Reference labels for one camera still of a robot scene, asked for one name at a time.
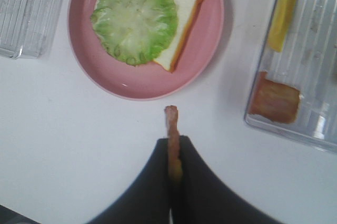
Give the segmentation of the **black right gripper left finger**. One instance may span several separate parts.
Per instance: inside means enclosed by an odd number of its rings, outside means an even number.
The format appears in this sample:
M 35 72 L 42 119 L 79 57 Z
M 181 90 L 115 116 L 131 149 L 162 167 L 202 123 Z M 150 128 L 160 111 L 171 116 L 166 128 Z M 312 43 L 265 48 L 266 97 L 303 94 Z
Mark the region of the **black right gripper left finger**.
M 169 223 L 167 139 L 159 139 L 130 187 L 90 223 Z

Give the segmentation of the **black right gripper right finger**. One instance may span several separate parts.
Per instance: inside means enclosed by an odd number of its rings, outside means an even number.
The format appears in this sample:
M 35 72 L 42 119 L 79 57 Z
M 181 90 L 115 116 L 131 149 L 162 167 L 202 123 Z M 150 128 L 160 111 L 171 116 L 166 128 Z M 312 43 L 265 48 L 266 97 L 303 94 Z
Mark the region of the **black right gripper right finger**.
M 174 223 L 279 223 L 224 184 L 192 141 L 180 137 L 182 180 L 172 199 Z

